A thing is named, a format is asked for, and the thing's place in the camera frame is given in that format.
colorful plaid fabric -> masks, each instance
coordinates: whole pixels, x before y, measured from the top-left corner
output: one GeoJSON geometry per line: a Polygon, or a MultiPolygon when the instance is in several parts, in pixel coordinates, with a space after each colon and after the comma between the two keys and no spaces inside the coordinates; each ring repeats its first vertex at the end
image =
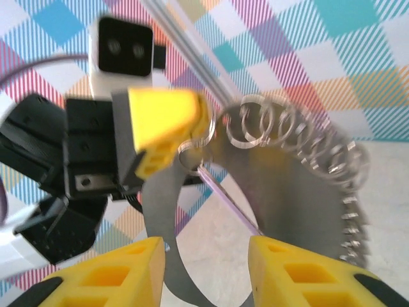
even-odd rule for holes
{"type": "Polygon", "coordinates": [[[408,0],[167,0],[235,93],[276,93],[357,139],[409,141],[408,0]]]}
{"type": "MultiPolygon", "coordinates": [[[[87,53],[87,27],[101,14],[111,14],[152,26],[157,43],[167,45],[167,69],[154,72],[154,86],[185,86],[204,91],[216,104],[212,92],[191,70],[178,49],[168,40],[138,0],[1,0],[0,75],[38,58],[59,53],[87,53]]],[[[31,69],[0,89],[0,114],[30,91],[35,91],[64,107],[65,95],[90,96],[88,64],[68,61],[31,69]]],[[[0,164],[0,175],[8,191],[11,211],[35,203],[45,196],[36,182],[0,164]]],[[[226,175],[213,171],[219,180],[226,175]]],[[[178,208],[177,233],[189,222],[210,195],[205,187],[182,191],[178,208]]],[[[57,267],[48,266],[0,281],[0,306],[6,306],[44,276],[60,267],[73,265],[135,240],[146,238],[143,217],[126,202],[110,203],[95,245],[85,255],[57,267]]]]}

plaid backdrop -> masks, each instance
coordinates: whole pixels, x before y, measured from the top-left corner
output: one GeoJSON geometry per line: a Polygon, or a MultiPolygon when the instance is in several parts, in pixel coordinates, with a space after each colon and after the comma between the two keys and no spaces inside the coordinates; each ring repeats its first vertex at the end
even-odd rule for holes
{"type": "MultiPolygon", "coordinates": [[[[154,86],[187,86],[204,91],[217,104],[211,91],[191,71],[188,62],[172,45],[161,28],[137,0],[1,0],[0,4],[0,75],[25,62],[58,53],[87,53],[88,26],[102,13],[152,26],[157,43],[167,45],[167,69],[155,72],[154,86]]],[[[65,95],[90,96],[88,64],[83,61],[64,62],[32,69],[0,89],[0,115],[10,104],[35,91],[64,107],[65,95]]],[[[1,176],[8,191],[11,211],[44,197],[36,182],[5,165],[1,176]]],[[[220,181],[223,171],[213,171],[220,181]]],[[[177,233],[189,222],[211,194],[205,186],[184,188],[178,208],[177,233]]],[[[144,239],[143,217],[126,202],[110,203],[96,243],[85,255],[57,267],[48,266],[0,281],[0,306],[6,306],[23,291],[60,267],[97,256],[135,240],[144,239]]]]}
{"type": "Polygon", "coordinates": [[[233,93],[276,93],[357,139],[409,141],[408,0],[167,0],[233,93]]]}

camera lens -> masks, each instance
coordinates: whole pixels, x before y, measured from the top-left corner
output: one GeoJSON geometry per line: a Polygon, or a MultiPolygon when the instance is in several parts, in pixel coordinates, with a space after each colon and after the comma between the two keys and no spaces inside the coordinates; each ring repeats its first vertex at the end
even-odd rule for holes
{"type": "Polygon", "coordinates": [[[109,51],[117,56],[121,52],[121,45],[117,40],[111,39],[108,41],[109,51]]]}
{"type": "Polygon", "coordinates": [[[136,43],[133,47],[132,47],[132,51],[134,52],[134,56],[137,59],[142,59],[143,56],[145,55],[145,49],[142,45],[139,45],[138,43],[136,43]]]}

camera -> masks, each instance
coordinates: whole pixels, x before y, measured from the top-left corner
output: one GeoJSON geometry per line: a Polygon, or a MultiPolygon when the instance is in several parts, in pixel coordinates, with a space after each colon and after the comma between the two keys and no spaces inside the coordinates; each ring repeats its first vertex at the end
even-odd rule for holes
{"type": "Polygon", "coordinates": [[[89,83],[95,99],[114,91],[152,87],[152,28],[103,16],[90,29],[89,83]]]}

yellow 3d-printed part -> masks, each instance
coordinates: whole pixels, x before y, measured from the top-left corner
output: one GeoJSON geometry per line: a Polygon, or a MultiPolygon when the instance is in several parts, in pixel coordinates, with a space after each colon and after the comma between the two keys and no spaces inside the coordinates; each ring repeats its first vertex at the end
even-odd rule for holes
{"type": "Polygon", "coordinates": [[[122,185],[131,185],[131,174],[146,180],[167,167],[180,144],[210,121],[205,98],[188,89],[131,88],[112,99],[122,185]]]}
{"type": "Polygon", "coordinates": [[[249,270],[255,307],[384,307],[353,265],[267,237],[251,237],[249,270]]]}
{"type": "Polygon", "coordinates": [[[159,307],[164,242],[151,237],[47,276],[62,284],[40,307],[159,307]]]}

